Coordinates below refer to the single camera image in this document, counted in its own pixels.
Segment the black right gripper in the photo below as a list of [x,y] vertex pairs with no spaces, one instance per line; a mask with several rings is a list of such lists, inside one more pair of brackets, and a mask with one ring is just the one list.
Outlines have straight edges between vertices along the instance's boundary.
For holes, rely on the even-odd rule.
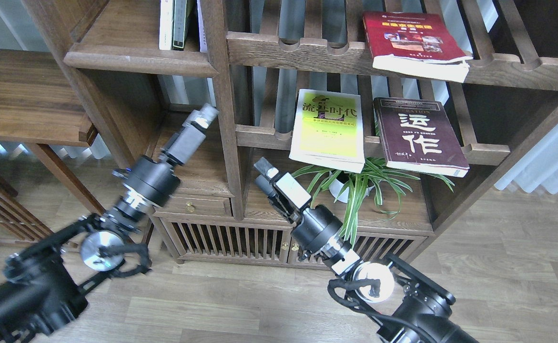
[[302,248],[298,259],[319,252],[331,260],[344,258],[344,243],[338,234],[342,222],[324,205],[309,208],[311,195],[290,173],[280,172],[266,158],[260,158],[254,167],[260,173],[255,184],[288,223],[296,224],[291,236]]

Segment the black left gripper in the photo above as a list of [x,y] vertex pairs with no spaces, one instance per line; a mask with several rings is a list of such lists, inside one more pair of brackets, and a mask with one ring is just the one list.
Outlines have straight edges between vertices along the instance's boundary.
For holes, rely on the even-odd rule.
[[205,140],[205,133],[218,117],[219,111],[210,104],[200,110],[193,110],[183,122],[182,128],[172,135],[161,149],[157,162],[142,156],[129,169],[114,169],[114,176],[124,179],[127,188],[124,196],[126,203],[152,204],[162,208],[180,184],[173,171],[177,165],[184,165]]

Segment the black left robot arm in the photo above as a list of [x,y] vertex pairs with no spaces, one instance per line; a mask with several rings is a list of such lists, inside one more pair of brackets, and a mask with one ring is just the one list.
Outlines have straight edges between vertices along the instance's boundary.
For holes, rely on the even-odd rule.
[[[38,334],[49,336],[74,321],[87,308],[86,295],[107,279],[127,278],[150,270],[145,243],[132,243],[139,221],[150,208],[161,208],[180,184],[173,170],[185,164],[205,140],[218,117],[205,104],[190,113],[183,126],[162,148],[157,161],[142,156],[130,169],[116,170],[126,193],[102,215],[92,213],[16,252],[6,259],[6,282],[0,285],[0,342],[27,343]],[[82,262],[96,271],[76,284],[64,266],[62,247],[85,233]]]

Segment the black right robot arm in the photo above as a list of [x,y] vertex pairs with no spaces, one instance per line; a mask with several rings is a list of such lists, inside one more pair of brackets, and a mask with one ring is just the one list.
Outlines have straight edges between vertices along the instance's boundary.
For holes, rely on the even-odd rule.
[[255,184],[270,204],[294,224],[292,238],[301,248],[299,259],[310,256],[335,274],[327,292],[351,311],[377,323],[383,343],[474,343],[474,337],[450,321],[455,297],[417,269],[388,253],[368,262],[338,234],[342,222],[323,205],[311,207],[312,198],[289,173],[265,158],[255,164]]

